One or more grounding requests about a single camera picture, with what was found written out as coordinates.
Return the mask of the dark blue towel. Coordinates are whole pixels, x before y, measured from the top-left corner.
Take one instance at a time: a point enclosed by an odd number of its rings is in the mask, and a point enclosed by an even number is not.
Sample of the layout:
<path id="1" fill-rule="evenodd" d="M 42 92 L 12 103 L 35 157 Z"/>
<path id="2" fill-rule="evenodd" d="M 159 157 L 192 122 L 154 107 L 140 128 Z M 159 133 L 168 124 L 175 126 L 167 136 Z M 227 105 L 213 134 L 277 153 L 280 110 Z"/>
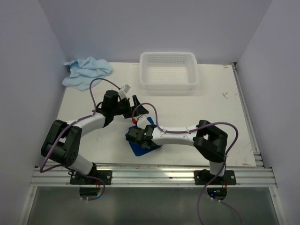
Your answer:
<path id="1" fill-rule="evenodd" d="M 147 116 L 147 119 L 148 121 L 151 123 L 151 125 L 154 125 L 154 121 L 152 119 L 151 116 Z M 136 126 L 136 124 L 134 124 L 133 126 L 129 127 L 128 128 L 128 131 L 125 133 L 125 138 L 126 138 L 126 141 L 128 142 L 131 150 L 133 151 L 134 155 L 139 157 L 139 156 L 143 156 L 147 153 L 150 153 L 156 149 L 159 149 L 161 146 L 155 146 L 155 147 L 150 147 L 149 149 L 147 148 L 143 148 L 141 145 L 135 143 L 135 142 L 131 142 L 128 140 L 128 134 L 130 133 L 131 130 L 135 130 L 136 128 L 138 128 Z"/>

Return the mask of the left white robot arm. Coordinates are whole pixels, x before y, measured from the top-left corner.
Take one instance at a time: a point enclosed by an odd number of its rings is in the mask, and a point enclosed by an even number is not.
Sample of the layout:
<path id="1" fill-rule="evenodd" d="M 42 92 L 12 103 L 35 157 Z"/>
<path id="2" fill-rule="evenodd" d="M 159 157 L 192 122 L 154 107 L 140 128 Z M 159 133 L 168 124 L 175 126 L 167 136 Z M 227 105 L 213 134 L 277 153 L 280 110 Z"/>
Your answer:
<path id="1" fill-rule="evenodd" d="M 91 115 L 74 121 L 55 120 L 42 145 L 41 155 L 70 169 L 72 185 L 101 184 L 96 164 L 79 154 L 81 138 L 107 127 L 115 116 L 122 115 L 128 119 L 149 113 L 135 95 L 132 98 L 133 105 L 124 91 L 108 90 Z"/>

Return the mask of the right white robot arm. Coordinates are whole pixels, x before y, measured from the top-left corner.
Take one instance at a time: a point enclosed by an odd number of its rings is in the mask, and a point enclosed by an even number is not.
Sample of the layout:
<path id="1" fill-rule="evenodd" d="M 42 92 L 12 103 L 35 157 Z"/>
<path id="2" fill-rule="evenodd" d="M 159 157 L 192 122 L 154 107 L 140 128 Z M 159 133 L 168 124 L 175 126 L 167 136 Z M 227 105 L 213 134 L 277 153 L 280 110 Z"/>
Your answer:
<path id="1" fill-rule="evenodd" d="M 233 170 L 226 169 L 228 134 L 216 127 L 216 123 L 200 120 L 198 124 L 178 128 L 149 124 L 144 128 L 130 127 L 126 140 L 145 150 L 156 150 L 164 145 L 186 145 L 196 150 L 209 162 L 209 169 L 195 170 L 196 185 L 236 185 Z"/>

